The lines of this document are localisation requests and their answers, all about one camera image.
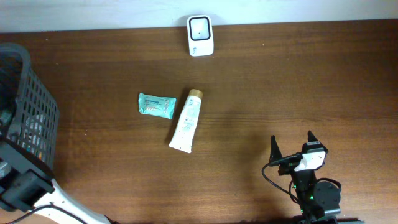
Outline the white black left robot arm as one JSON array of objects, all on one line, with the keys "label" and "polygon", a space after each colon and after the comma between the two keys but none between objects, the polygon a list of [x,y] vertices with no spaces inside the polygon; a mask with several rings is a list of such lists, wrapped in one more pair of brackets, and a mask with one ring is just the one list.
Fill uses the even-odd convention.
[{"label": "white black left robot arm", "polygon": [[16,142],[1,137],[1,208],[33,214],[56,223],[114,223],[69,196],[57,183],[51,167]]}]

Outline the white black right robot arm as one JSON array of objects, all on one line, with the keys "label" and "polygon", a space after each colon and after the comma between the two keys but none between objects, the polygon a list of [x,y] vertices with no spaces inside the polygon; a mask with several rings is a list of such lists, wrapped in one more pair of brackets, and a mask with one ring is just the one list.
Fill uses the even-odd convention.
[{"label": "white black right robot arm", "polygon": [[289,175],[289,188],[283,189],[273,181],[274,187],[288,194],[300,207],[301,215],[293,217],[292,223],[337,223],[336,215],[341,212],[341,184],[329,178],[316,178],[315,171],[325,165],[328,149],[309,131],[308,141],[302,150],[290,156],[283,156],[275,136],[271,136],[269,162],[262,169],[277,166],[278,174]]}]

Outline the white tube gold cap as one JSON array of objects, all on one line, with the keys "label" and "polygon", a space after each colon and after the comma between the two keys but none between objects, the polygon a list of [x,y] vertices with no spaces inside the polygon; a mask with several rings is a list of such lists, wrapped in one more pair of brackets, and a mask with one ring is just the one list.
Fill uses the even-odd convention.
[{"label": "white tube gold cap", "polygon": [[189,91],[169,147],[189,154],[192,152],[193,138],[198,124],[202,98],[202,91],[197,89]]}]

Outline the teal wet wipes pack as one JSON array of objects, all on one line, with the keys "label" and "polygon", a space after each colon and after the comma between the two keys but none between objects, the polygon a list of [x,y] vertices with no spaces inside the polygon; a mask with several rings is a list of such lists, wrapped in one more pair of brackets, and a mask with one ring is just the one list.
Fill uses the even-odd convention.
[{"label": "teal wet wipes pack", "polygon": [[139,94],[138,105],[140,114],[172,119],[177,99],[164,96]]}]

